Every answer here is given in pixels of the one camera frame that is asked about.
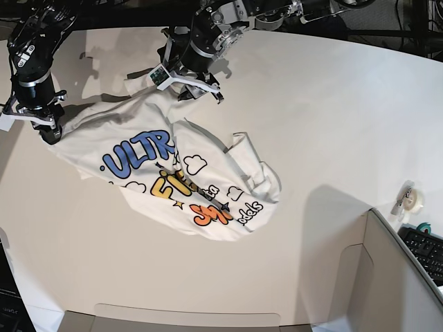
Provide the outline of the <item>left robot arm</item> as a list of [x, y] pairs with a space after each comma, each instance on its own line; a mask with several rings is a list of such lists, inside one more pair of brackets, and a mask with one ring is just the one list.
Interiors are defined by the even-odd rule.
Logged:
[[369, 6], [370, 1], [200, 1], [190, 25], [170, 26], [158, 50], [161, 62], [148, 76], [164, 91], [180, 84], [180, 101], [197, 100], [210, 93], [224, 97], [210, 67], [224, 57], [244, 33], [277, 30], [290, 17], [302, 24]]

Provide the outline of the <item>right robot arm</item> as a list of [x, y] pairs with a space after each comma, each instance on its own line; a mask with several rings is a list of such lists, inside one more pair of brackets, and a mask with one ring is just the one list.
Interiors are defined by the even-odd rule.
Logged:
[[11, 92], [1, 115], [29, 121], [42, 140], [54, 145], [62, 137], [61, 102], [65, 90], [56, 91], [51, 75], [54, 54], [71, 33], [81, 1], [31, 1], [8, 38]]

